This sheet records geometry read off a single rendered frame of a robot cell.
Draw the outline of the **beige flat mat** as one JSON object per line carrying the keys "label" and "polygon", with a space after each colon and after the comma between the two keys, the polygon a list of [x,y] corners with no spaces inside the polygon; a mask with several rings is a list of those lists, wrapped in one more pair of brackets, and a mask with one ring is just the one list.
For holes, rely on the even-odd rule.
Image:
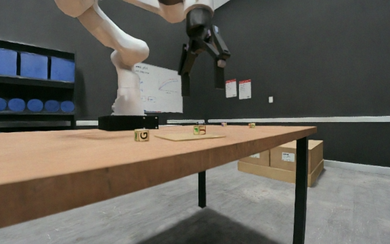
{"label": "beige flat mat", "polygon": [[226,138],[226,136],[214,135],[214,134],[205,134],[205,135],[194,135],[194,133],[188,134],[166,134],[166,135],[154,135],[154,137],[162,138],[172,142],[183,142],[191,140],[206,140],[213,138]]}

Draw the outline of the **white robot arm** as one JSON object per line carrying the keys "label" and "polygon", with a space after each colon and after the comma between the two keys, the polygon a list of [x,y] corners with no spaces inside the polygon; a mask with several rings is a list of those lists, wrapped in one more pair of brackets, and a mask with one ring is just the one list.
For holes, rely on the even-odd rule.
{"label": "white robot arm", "polygon": [[[82,25],[101,43],[115,49],[111,61],[118,73],[117,99],[111,115],[145,115],[140,98],[139,75],[134,64],[149,55],[144,41],[119,29],[99,8],[98,0],[54,0],[67,15],[77,17]],[[214,14],[214,0],[123,0],[161,15],[168,22],[181,22],[191,9],[205,8]]]}

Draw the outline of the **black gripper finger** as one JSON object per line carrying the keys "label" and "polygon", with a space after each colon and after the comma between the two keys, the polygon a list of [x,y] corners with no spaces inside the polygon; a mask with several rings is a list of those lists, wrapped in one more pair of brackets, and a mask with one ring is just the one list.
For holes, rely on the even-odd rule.
{"label": "black gripper finger", "polygon": [[210,35],[218,51],[210,41],[207,43],[200,36],[196,36],[196,40],[210,53],[214,60],[216,60],[214,61],[215,88],[225,89],[224,66],[226,65],[226,59],[231,56],[231,53],[220,35],[219,27],[211,24],[207,38],[209,38]]}
{"label": "black gripper finger", "polygon": [[[192,53],[195,40],[191,39],[189,44],[183,44],[181,61],[178,75],[181,75],[181,96],[190,97],[190,71],[198,54]],[[187,72],[186,72],[187,71]]]}

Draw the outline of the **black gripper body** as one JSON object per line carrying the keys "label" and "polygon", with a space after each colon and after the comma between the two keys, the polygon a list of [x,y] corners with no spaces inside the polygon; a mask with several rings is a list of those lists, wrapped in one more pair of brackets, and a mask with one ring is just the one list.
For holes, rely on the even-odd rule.
{"label": "black gripper body", "polygon": [[[191,9],[186,14],[186,32],[191,39],[195,40],[192,51],[200,54],[206,49],[199,44],[196,40],[196,36],[200,36],[205,42],[209,43],[211,36],[208,36],[208,30],[212,24],[212,13],[205,8]],[[190,45],[189,40],[189,45]]]}

